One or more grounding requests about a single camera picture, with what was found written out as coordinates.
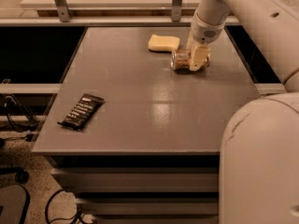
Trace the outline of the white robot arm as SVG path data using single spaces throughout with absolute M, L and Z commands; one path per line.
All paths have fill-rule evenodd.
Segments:
M 226 126 L 220 157 L 220 224 L 299 224 L 298 16 L 278 0 L 201 0 L 192 36 L 211 39 L 234 14 L 264 57 L 254 81 L 280 94 L 241 107 Z

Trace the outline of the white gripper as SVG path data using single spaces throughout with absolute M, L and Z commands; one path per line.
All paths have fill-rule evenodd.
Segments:
M 188 38 L 186 49 L 191 50 L 190 70 L 198 71 L 209 66 L 210 47 L 206 45 L 194 45 L 194 40 L 198 43 L 212 43 L 218 39 L 224 24 L 211 25 L 202 21 L 197 14 L 192 18 L 191 34 Z

